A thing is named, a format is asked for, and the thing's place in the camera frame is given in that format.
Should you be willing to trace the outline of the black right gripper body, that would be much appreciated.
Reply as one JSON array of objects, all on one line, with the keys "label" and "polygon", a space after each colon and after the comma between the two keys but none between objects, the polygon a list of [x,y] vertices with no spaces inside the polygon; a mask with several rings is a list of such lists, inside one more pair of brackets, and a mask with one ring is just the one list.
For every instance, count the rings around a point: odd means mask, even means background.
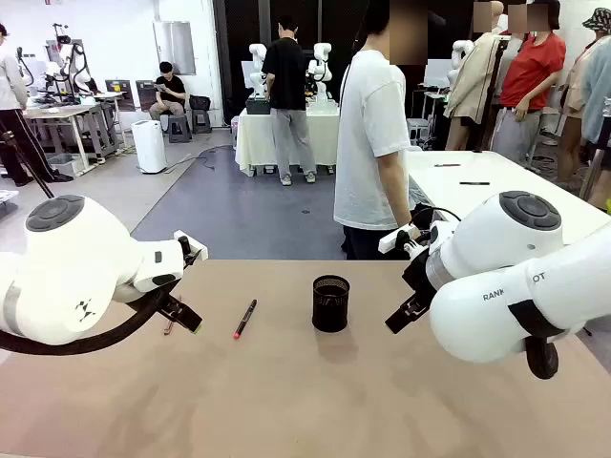
[{"label": "black right gripper body", "polygon": [[429,249],[415,256],[403,274],[403,280],[411,288],[411,299],[416,303],[430,303],[434,297],[434,287],[431,285],[426,272],[429,258]]}]

